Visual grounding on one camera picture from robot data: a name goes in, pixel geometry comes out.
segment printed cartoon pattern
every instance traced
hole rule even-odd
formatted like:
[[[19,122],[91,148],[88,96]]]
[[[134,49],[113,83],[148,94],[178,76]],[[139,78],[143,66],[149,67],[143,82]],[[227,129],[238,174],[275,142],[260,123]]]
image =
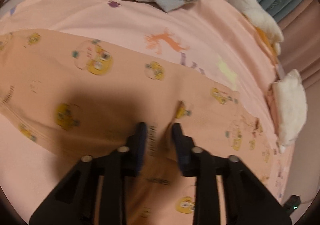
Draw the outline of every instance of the printed cartoon pattern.
[[[40,40],[41,40],[41,36],[38,33],[34,32],[30,36],[28,36],[28,45],[36,44]]]
[[[36,136],[32,134],[31,130],[28,129],[24,124],[19,125],[19,130],[22,134],[24,134],[27,138],[32,140],[33,142],[36,141]]]
[[[77,105],[60,104],[55,113],[55,123],[61,126],[64,130],[68,131],[72,127],[77,127],[80,121],[75,117],[76,113],[79,114],[80,108]]]
[[[156,132],[157,132],[157,124],[154,123],[148,126],[148,138],[147,138],[147,147],[148,147],[148,155],[155,156],[156,155]]]
[[[161,34],[151,34],[149,36],[145,36],[145,41],[148,44],[147,49],[153,50],[157,49],[156,54],[162,54],[162,47],[160,40],[165,41],[167,44],[170,45],[172,49],[174,49],[176,52],[186,51],[189,49],[189,47],[182,47],[181,46],[181,40],[177,38],[178,40],[175,41],[173,38],[175,37],[174,34],[169,34],[168,29],[165,28],[164,32]]]
[[[180,61],[180,64],[183,65],[183,66],[187,66],[187,63],[186,63],[186,60],[187,60],[187,56],[185,53],[181,52],[181,61]],[[192,65],[190,66],[191,69],[196,69],[198,67],[198,64],[196,62],[192,62]],[[204,73],[204,70],[199,68],[199,72],[202,74],[202,75],[205,75]]]
[[[187,110],[186,104],[183,101],[180,101],[180,105],[177,110],[176,118],[180,119],[184,116],[191,116],[191,109]]]
[[[263,160],[268,163],[270,159],[270,148],[266,147],[265,150],[262,152]]]
[[[190,185],[184,189],[184,196],[180,198],[176,203],[176,211],[184,214],[191,214],[195,209],[195,186]]]
[[[267,185],[267,183],[268,183],[268,180],[269,180],[269,176],[267,176],[267,175],[263,175],[262,177],[261,177],[261,179],[259,179],[260,180],[260,182],[262,182],[265,186]]]
[[[240,126],[233,123],[230,130],[225,132],[226,138],[229,138],[231,146],[234,150],[239,151],[242,142],[242,132]]]
[[[225,105],[228,101],[233,101],[235,104],[238,104],[237,99],[233,99],[231,96],[228,96],[227,93],[218,90],[217,88],[212,88],[211,95],[221,104]]]
[[[146,178],[148,182],[151,183],[158,183],[163,185],[170,185],[170,181],[166,179],[160,179],[160,178]]]
[[[277,190],[277,197],[278,198],[282,198],[283,171],[284,171],[284,168],[281,164],[281,161],[278,160],[278,175],[277,175],[276,183],[275,183],[275,187],[278,189]]]
[[[7,95],[4,97],[4,99],[2,100],[3,103],[8,103],[12,96],[13,96],[13,93],[14,93],[14,86],[10,86],[10,89],[9,89],[9,92],[7,93]]]
[[[223,75],[226,76],[227,79],[231,82],[232,89],[236,90],[236,81],[237,81],[238,75],[228,67],[228,65],[222,60],[220,56],[219,56],[219,61],[217,63],[217,66],[219,70],[223,73]]]
[[[111,69],[113,58],[97,44],[98,42],[99,40],[85,41],[72,52],[77,68],[87,69],[88,72],[95,75],[103,75]]]
[[[34,93],[38,93],[38,89],[41,86],[41,81],[39,80],[32,80],[30,83],[30,89]]]
[[[252,151],[255,149],[256,146],[256,138],[257,137],[262,137],[262,125],[260,123],[260,120],[257,118],[255,127],[253,128],[252,123],[246,125],[251,126],[253,131],[252,131],[252,139],[249,141],[249,150]]]
[[[146,64],[145,74],[148,78],[163,80],[164,69],[156,61],[152,61],[150,64]]]

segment bed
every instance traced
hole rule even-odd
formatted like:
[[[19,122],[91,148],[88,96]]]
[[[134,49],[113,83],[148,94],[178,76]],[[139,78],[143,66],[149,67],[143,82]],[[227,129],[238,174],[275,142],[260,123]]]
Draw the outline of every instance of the bed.
[[[0,26],[0,35],[28,28],[49,29],[88,40],[99,39],[144,53],[155,60],[189,67],[227,87],[233,99],[242,103],[245,114],[258,118],[263,127],[266,138],[256,142],[259,153],[252,153],[249,140],[246,148],[230,142],[227,131],[227,146],[208,148],[201,140],[196,142],[214,155],[240,156],[274,197],[280,202],[283,200],[294,146],[284,154],[279,153],[265,100],[270,84],[276,79],[276,66],[254,27],[224,0],[201,0],[169,14],[150,4],[126,1],[25,0],[5,13]],[[1,172],[5,174],[1,176],[1,187],[17,213],[28,222],[79,155],[70,157],[57,150],[48,151],[43,144],[26,139],[3,115],[0,126],[3,134],[0,155],[5,162],[1,165]],[[184,129],[187,135],[196,136],[187,124]],[[181,184],[177,198],[180,194],[184,196],[183,193],[192,194],[185,192],[185,188],[192,190],[193,184],[192,180]],[[167,206],[159,207],[162,217],[170,216],[171,210]],[[179,212],[174,218],[179,221],[176,224],[191,223],[192,220],[190,215]],[[163,218],[160,223],[169,220]],[[141,217],[135,217],[134,222],[139,224]]]

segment pink blanket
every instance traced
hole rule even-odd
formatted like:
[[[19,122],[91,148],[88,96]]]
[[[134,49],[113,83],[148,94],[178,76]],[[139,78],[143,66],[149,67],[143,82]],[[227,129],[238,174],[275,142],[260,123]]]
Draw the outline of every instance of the pink blanket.
[[[265,102],[275,69],[253,26],[224,0],[201,0],[168,14],[150,4],[128,1],[26,0],[12,16],[0,20],[0,34],[21,28],[53,29],[114,43],[194,68],[238,91],[244,108],[260,119],[268,138],[268,150],[261,153],[271,169],[258,178],[282,200],[293,147],[285,155],[278,153]],[[0,136],[0,170],[4,174],[0,183],[19,214],[28,220],[72,163],[57,159],[0,119],[5,134]],[[243,150],[234,154],[245,155]]]

